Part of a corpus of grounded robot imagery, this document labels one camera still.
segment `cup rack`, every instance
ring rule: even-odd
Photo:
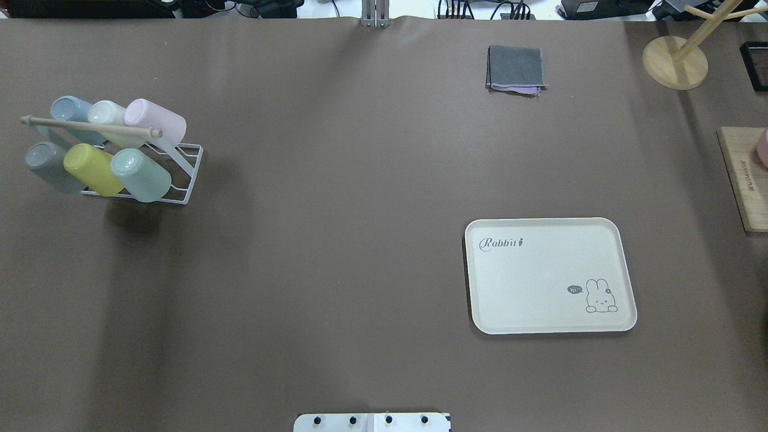
[[[67,149],[71,148],[73,144],[53,131],[53,128],[107,132],[113,134],[134,135],[146,138],[146,147],[154,151],[157,155],[168,156],[175,163],[175,165],[177,165],[189,178],[188,183],[185,182],[186,186],[184,187],[171,184],[169,192],[157,201],[171,204],[186,204],[190,200],[192,189],[194,188],[195,181],[197,180],[197,173],[200,170],[200,161],[203,157],[203,147],[201,145],[181,143],[174,146],[168,142],[168,140],[163,138],[162,130],[155,128],[132,128],[128,126],[94,125],[92,123],[85,123],[83,121],[52,120],[49,118],[37,118],[31,115],[22,117],[20,120],[21,123],[34,129],[40,135],[46,137],[50,142]],[[101,149],[104,148],[103,145],[95,145],[94,147]],[[95,191],[92,191],[88,188],[85,188],[80,193],[83,195],[98,195]],[[172,198],[172,196],[178,196],[179,194],[181,194],[179,198]],[[117,198],[134,198],[134,196],[131,194],[122,193],[116,194],[114,196]]]

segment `metal clamp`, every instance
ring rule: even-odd
[[[293,432],[451,432],[450,413],[301,414]]]
[[[363,27],[389,27],[389,0],[362,0]]]

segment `folded cloth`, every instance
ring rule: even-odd
[[[546,86],[541,49],[491,45],[488,47],[485,86],[537,95],[540,87]]]

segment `tray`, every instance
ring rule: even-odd
[[[608,219],[481,219],[464,236],[472,320],[484,333],[627,331],[637,322]]]

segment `mint green cup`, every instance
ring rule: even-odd
[[[110,169],[137,201],[157,201],[170,189],[170,173],[137,148],[120,150]]]

